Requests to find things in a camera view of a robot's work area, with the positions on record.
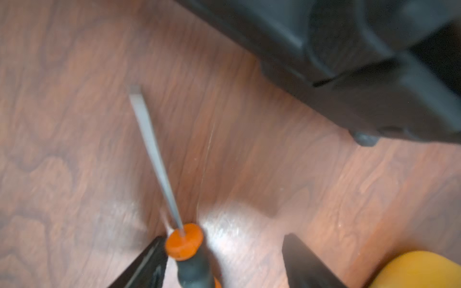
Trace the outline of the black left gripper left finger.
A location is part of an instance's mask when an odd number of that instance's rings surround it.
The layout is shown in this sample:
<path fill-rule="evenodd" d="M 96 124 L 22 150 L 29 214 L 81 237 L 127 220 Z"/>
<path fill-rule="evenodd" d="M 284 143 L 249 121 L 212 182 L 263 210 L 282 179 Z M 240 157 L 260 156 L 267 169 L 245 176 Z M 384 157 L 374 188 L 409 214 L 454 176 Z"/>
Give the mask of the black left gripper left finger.
<path fill-rule="evenodd" d="M 157 236 L 108 288 L 162 288 L 168 255 L 165 236 Z"/>

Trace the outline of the small orange black screwdriver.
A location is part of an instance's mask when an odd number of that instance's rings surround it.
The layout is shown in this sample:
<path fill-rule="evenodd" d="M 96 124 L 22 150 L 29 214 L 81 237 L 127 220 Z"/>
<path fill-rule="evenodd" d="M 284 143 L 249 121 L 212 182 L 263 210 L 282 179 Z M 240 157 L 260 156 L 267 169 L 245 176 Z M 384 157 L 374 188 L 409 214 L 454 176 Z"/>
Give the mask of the small orange black screwdriver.
<path fill-rule="evenodd" d="M 164 249 L 176 261 L 179 284 L 183 288 L 220 288 L 222 285 L 214 276 L 206 255 L 204 231 L 195 223 L 184 224 L 181 219 L 140 86 L 132 86 L 128 96 L 163 197 L 176 223 L 176 229 L 166 238 Z"/>

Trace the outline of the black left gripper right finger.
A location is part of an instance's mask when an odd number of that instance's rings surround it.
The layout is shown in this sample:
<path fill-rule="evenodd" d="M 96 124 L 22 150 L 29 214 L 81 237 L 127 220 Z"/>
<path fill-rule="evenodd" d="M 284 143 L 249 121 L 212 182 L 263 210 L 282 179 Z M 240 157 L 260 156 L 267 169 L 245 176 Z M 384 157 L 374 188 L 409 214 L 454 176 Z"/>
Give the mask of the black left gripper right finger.
<path fill-rule="evenodd" d="M 290 288 L 346 288 L 295 234 L 285 235 L 282 254 Z"/>

